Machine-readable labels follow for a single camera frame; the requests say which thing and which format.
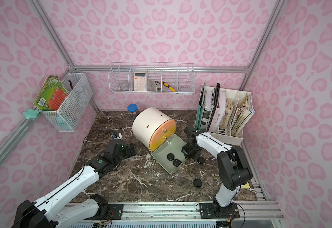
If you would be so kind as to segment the white round drawer cabinet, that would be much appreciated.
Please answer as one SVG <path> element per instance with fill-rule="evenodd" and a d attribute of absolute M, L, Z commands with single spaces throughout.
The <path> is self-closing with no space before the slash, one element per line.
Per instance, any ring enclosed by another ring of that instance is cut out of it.
<path fill-rule="evenodd" d="M 154 107 L 141 112 L 132 125 L 134 136 L 149 149 L 150 139 L 155 130 L 165 121 L 172 119 Z"/>

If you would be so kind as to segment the yellow drawer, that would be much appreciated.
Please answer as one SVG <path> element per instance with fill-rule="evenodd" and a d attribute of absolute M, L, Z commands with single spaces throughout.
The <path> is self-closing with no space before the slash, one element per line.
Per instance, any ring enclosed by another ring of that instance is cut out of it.
<path fill-rule="evenodd" d="M 155 151 L 158 147 L 160 147 L 163 143 L 165 143 L 168 139 L 170 139 L 174 135 L 173 132 L 156 132 L 152 135 L 149 142 L 150 151 Z"/>

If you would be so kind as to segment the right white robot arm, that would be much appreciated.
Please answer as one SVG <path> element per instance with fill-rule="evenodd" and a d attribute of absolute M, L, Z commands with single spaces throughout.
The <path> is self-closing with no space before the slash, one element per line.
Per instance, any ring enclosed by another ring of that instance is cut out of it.
<path fill-rule="evenodd" d="M 197 131 L 192 125 L 185 129 L 188 142 L 182 148 L 187 158 L 198 160 L 203 148 L 217 159 L 221 187 L 215 195 L 214 204 L 227 209 L 241 188 L 252 178 L 253 172 L 246 154 L 240 146 L 227 145 L 204 130 Z"/>

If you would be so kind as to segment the black earphone case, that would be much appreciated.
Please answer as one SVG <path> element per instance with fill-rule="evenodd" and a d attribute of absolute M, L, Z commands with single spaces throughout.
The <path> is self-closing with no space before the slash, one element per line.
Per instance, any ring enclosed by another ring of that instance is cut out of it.
<path fill-rule="evenodd" d="M 169 153 L 169 154 L 167 155 L 167 159 L 168 159 L 169 161 L 173 161 L 173 160 L 175 159 L 175 156 L 174 156 L 172 153 Z"/>
<path fill-rule="evenodd" d="M 197 188 L 200 188 L 202 186 L 202 181 L 200 179 L 194 179 L 193 185 Z"/>
<path fill-rule="evenodd" d="M 174 159 L 172 163 L 175 167 L 178 167 L 182 162 L 179 159 Z"/>
<path fill-rule="evenodd" d="M 205 163 L 205 158 L 202 157 L 202 156 L 200 156 L 200 157 L 198 157 L 197 162 L 198 162 L 199 164 L 204 164 L 204 163 Z"/>

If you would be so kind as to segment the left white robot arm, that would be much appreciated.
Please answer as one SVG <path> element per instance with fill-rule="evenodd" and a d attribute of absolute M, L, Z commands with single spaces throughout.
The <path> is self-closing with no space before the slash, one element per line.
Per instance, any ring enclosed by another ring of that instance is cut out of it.
<path fill-rule="evenodd" d="M 136 146 L 113 138 L 107 148 L 88 161 L 78 173 L 34 202 L 25 200 L 16 210 L 14 228 L 68 228 L 84 219 L 112 219 L 108 201 L 92 195 L 77 206 L 65 206 L 83 190 L 115 171 L 121 162 L 136 155 Z"/>

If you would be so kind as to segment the orange top drawer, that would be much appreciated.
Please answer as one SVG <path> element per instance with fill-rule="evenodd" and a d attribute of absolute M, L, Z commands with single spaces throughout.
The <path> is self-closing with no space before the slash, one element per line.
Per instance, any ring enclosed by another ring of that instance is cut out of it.
<path fill-rule="evenodd" d="M 154 133 L 161 132 L 161 131 L 163 131 L 165 133 L 166 132 L 173 132 L 173 133 L 175 133 L 175 131 L 176 131 L 176 122 L 175 122 L 175 120 L 169 119 L 169 120 L 165 121 L 161 126 L 159 126 L 155 130 Z"/>

